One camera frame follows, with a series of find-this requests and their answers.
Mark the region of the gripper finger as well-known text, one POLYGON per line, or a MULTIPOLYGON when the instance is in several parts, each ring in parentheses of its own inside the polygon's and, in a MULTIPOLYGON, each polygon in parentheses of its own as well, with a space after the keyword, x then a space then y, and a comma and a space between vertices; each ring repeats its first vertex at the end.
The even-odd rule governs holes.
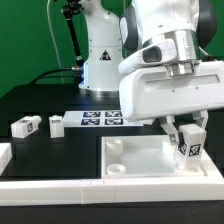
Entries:
POLYGON ((208 122, 208 112, 206 110, 196 111, 192 114, 193 120, 200 127, 205 129, 208 122))
POLYGON ((171 144, 178 143, 178 130, 174 126, 175 118, 173 116, 165 116, 159 119, 160 126, 170 138, 171 144))

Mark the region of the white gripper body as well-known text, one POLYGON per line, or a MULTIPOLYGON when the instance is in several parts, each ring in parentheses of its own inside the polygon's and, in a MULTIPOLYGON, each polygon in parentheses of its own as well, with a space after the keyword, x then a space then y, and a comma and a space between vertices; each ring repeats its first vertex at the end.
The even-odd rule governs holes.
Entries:
POLYGON ((224 107, 224 62, 202 62, 195 75, 170 77, 164 66, 124 77, 120 107, 128 121, 143 121, 224 107))

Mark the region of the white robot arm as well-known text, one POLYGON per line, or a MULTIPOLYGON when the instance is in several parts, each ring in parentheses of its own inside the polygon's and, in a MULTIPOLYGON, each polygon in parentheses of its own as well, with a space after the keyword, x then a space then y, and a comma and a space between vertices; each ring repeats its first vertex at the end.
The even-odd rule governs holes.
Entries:
POLYGON ((158 118, 172 143, 176 115, 191 113, 199 129, 224 107, 224 61, 204 62, 201 47, 214 24, 209 0, 132 0, 120 17, 102 0, 81 0, 89 56, 80 89, 119 95, 123 117, 158 118))

